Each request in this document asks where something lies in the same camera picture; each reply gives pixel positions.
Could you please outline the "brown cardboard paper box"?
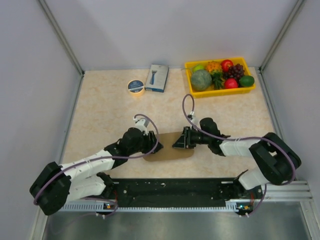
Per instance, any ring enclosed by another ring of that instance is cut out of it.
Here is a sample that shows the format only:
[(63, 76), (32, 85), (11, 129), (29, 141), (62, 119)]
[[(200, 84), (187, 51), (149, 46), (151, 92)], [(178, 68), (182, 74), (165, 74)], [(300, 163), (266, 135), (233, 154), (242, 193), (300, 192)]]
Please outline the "brown cardboard paper box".
[(193, 149), (173, 148), (172, 145), (181, 136), (181, 132), (162, 133), (158, 136), (159, 142), (163, 145), (157, 153), (149, 154), (143, 159), (147, 162), (165, 162), (187, 159), (194, 155)]

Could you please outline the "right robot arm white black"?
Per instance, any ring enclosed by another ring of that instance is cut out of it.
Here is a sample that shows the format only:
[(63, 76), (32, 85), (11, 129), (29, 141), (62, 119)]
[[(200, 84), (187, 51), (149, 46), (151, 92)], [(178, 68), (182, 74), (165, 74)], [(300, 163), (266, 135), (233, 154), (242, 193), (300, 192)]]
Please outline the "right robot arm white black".
[(194, 149), (206, 145), (215, 155), (253, 158), (257, 167), (241, 173), (233, 185), (239, 198), (245, 198), (257, 186), (268, 183), (280, 186), (293, 180), (302, 164), (300, 157), (274, 132), (263, 137), (231, 138), (222, 134), (210, 117), (199, 124), (200, 127), (185, 126), (172, 147)]

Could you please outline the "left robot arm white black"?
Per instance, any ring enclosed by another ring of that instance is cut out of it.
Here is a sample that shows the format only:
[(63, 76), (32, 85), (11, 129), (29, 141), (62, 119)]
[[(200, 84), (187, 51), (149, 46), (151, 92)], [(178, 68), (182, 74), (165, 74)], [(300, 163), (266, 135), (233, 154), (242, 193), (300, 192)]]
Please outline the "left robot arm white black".
[(114, 187), (104, 171), (138, 158), (138, 153), (145, 157), (162, 148), (153, 131), (131, 127), (122, 138), (89, 157), (62, 165), (48, 163), (29, 189), (33, 203), (50, 216), (70, 201), (94, 195), (109, 198)]

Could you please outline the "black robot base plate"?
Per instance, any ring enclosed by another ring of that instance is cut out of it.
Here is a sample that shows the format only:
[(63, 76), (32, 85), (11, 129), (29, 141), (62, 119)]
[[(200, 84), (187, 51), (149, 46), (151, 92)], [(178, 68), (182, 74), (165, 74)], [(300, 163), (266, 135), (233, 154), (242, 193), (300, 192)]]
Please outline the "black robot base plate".
[(229, 200), (256, 203), (260, 186), (246, 190), (236, 178), (110, 178), (95, 199), (115, 200), (120, 208), (224, 207)]

